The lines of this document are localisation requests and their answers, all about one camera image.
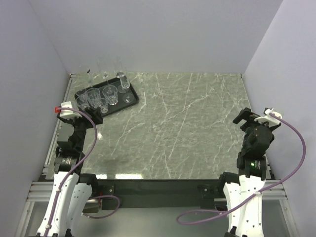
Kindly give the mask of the small clear shot glass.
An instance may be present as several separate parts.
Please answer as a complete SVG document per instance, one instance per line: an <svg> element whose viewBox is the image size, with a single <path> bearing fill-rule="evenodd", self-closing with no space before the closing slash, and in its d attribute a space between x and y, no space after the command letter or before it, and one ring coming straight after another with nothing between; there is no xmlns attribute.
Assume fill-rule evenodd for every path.
<svg viewBox="0 0 316 237"><path fill-rule="evenodd" d="M79 96L76 98L76 103L81 110L89 109L90 105L86 97Z"/></svg>

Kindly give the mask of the tiny clear shot glass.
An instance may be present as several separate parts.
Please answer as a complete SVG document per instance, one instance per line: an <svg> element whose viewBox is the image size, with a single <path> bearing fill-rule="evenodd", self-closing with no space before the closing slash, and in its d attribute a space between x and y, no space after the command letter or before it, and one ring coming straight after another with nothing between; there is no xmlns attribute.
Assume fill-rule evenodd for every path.
<svg viewBox="0 0 316 237"><path fill-rule="evenodd" d="M99 107L100 107L101 114L106 114L109 111L108 102L105 98L100 99Z"/></svg>

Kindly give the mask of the clear ribbed tumbler glass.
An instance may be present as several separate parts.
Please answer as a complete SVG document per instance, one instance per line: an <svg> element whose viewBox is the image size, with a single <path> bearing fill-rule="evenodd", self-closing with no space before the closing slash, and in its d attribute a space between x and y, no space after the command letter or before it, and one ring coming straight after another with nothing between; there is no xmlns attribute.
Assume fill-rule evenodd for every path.
<svg viewBox="0 0 316 237"><path fill-rule="evenodd" d="M101 107L101 92L98 88L90 88L87 91L87 100L91 107L98 108Z"/></svg>

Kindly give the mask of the small clear tumbler glass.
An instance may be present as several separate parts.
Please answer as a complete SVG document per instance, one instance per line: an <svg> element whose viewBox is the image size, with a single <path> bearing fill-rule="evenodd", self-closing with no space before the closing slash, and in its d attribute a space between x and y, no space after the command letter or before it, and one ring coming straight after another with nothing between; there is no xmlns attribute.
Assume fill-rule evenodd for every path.
<svg viewBox="0 0 316 237"><path fill-rule="evenodd" d="M87 89L84 88L84 89L80 89L80 90L76 91L75 98L78 98L78 97L86 98L87 97Z"/></svg>

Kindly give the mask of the clear faceted small glass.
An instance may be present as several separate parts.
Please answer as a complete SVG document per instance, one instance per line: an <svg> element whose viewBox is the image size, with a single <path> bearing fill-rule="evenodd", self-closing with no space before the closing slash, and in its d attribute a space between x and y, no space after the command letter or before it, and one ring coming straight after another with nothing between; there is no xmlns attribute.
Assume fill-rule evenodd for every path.
<svg viewBox="0 0 316 237"><path fill-rule="evenodd" d="M118 89L114 85L107 85L103 88L102 93L109 105L116 105L118 99Z"/></svg>

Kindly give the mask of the clear stemmed wine glass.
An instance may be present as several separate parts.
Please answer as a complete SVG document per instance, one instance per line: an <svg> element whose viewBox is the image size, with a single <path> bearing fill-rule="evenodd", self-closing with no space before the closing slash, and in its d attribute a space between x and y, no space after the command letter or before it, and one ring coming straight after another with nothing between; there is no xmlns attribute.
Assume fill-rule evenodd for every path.
<svg viewBox="0 0 316 237"><path fill-rule="evenodd" d="M79 77L87 83L87 87L93 86L94 76L89 66L80 65L79 66Z"/></svg>

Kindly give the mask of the tall clear cylinder glass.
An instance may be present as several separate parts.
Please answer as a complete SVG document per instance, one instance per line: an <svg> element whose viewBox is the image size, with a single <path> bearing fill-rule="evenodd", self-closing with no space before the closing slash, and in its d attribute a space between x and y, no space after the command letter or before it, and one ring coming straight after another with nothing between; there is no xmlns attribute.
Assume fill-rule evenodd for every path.
<svg viewBox="0 0 316 237"><path fill-rule="evenodd" d="M118 86L118 92L121 94L126 94L130 88L130 82L127 79L127 76L123 71L117 72L117 77L120 80L120 85ZM127 94L123 96L123 101L126 103L131 103L133 101L133 97L131 94Z"/></svg>

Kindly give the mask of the round clear stemless glass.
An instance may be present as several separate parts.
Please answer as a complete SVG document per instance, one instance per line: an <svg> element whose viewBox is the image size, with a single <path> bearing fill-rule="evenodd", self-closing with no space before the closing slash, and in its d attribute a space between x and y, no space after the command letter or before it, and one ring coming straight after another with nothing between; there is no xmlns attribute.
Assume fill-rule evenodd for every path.
<svg viewBox="0 0 316 237"><path fill-rule="evenodd" d="M123 64L122 64L120 57L117 56L115 58L115 60L113 61L113 66L114 66L114 72L115 72L117 77L120 78L120 77L125 76L124 67L123 67Z"/></svg>

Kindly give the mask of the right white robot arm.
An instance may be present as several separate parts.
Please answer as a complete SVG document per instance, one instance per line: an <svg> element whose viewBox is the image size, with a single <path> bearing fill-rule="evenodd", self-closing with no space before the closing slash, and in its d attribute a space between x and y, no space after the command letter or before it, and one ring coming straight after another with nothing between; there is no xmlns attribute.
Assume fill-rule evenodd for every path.
<svg viewBox="0 0 316 237"><path fill-rule="evenodd" d="M238 173L225 172L217 185L219 195L226 198L229 211L227 237L262 237L261 189L267 178L266 150L274 140L273 131L280 127L280 121L271 116L282 117L273 108L266 108L260 116L245 108L233 120L244 132L241 151L237 157Z"/></svg>

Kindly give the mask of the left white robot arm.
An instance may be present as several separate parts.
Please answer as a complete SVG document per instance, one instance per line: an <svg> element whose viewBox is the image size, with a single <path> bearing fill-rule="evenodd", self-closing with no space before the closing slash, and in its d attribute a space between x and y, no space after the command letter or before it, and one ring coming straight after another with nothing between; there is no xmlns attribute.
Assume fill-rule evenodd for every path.
<svg viewBox="0 0 316 237"><path fill-rule="evenodd" d="M57 117L63 124L57 134L53 189L45 216L37 230L38 237L73 237L88 198L99 194L94 174L82 174L87 155L83 146L88 129L102 124L100 109L77 111L57 107Z"/></svg>

